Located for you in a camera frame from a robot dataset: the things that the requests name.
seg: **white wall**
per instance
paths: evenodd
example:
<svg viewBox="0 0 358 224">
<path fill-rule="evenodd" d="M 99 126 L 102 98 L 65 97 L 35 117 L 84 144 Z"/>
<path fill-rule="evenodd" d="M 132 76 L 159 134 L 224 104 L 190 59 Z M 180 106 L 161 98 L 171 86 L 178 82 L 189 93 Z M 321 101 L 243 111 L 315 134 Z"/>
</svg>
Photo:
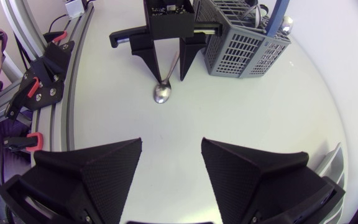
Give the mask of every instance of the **white wall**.
<svg viewBox="0 0 358 224">
<path fill-rule="evenodd" d="M 264 0 L 270 11 L 275 1 Z M 349 169 L 344 212 L 349 222 L 358 209 L 358 1 L 291 1 L 292 36 L 319 69 L 344 125 Z"/>
</svg>

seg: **utensil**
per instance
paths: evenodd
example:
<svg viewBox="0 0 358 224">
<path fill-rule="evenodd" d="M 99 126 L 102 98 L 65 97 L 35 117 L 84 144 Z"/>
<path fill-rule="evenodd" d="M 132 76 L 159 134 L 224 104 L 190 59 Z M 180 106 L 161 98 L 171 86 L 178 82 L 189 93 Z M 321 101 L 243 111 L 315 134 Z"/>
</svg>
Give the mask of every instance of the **utensil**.
<svg viewBox="0 0 358 224">
<path fill-rule="evenodd" d="M 284 16 L 283 22 L 281 23 L 280 30 L 283 34 L 289 35 L 293 26 L 293 19 L 289 16 Z"/>
<path fill-rule="evenodd" d="M 171 69 L 169 70 L 167 77 L 164 80 L 162 80 L 161 83 L 157 84 L 157 86 L 155 86 L 154 88 L 153 97 L 156 103 L 162 104 L 169 99 L 169 96 L 171 95 L 172 92 L 171 84 L 169 83 L 169 78 L 171 77 L 173 69 L 177 65 L 178 61 L 179 61 L 179 52 L 176 52 L 175 57 L 173 58 L 171 64 Z"/>
</svg>

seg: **black mount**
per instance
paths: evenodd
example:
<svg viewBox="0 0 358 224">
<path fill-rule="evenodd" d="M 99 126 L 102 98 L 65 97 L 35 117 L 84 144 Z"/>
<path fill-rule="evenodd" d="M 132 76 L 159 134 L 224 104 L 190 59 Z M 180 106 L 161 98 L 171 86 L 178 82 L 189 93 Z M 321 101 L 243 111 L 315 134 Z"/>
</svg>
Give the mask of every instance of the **black mount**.
<svg viewBox="0 0 358 224">
<path fill-rule="evenodd" d="M 173 5 L 176 10 L 169 11 Z M 180 80 L 183 81 L 197 52 L 206 47 L 206 32 L 222 35 L 220 23 L 195 22 L 195 13 L 189 0 L 144 0 L 144 11 L 146 26 L 113 32 L 109 38 L 112 48 L 129 41 L 132 55 L 143 59 L 158 82 L 162 79 L 155 40 L 180 38 Z"/>
<path fill-rule="evenodd" d="M 19 90 L 5 110 L 5 117 L 15 120 L 23 106 L 34 111 L 62 100 L 63 82 L 73 47 L 74 41 L 61 46 L 48 44 L 44 55 L 30 63 Z"/>
</svg>

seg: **spoon handle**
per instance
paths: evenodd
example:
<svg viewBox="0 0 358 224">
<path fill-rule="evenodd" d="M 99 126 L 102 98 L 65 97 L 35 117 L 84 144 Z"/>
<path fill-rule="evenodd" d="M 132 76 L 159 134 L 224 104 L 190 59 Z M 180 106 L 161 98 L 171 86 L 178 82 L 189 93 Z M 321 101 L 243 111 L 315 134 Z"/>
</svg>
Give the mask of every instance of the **spoon handle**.
<svg viewBox="0 0 358 224">
<path fill-rule="evenodd" d="M 179 51 L 176 52 L 175 57 L 173 58 L 173 61 L 171 64 L 171 69 L 169 70 L 169 73 L 168 73 L 166 79 L 164 79 L 164 81 L 162 81 L 162 82 L 167 83 L 169 81 L 169 78 L 172 75 L 173 69 L 175 69 L 178 61 L 179 61 Z"/>
</svg>

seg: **gray plastic basket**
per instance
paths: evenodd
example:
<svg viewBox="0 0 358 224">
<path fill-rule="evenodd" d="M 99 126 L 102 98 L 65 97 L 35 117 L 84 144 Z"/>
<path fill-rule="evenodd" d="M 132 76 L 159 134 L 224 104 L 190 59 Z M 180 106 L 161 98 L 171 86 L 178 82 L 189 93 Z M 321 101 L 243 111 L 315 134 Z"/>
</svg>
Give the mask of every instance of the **gray plastic basket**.
<svg viewBox="0 0 358 224">
<path fill-rule="evenodd" d="M 223 35 L 209 35 L 203 50 L 210 75 L 222 77 L 261 77 L 285 50 L 290 39 L 278 31 L 268 37 L 266 25 L 269 17 L 262 19 L 262 28 L 253 29 L 242 21 L 249 8 L 244 0 L 194 0 L 196 21 L 223 24 Z"/>
</svg>

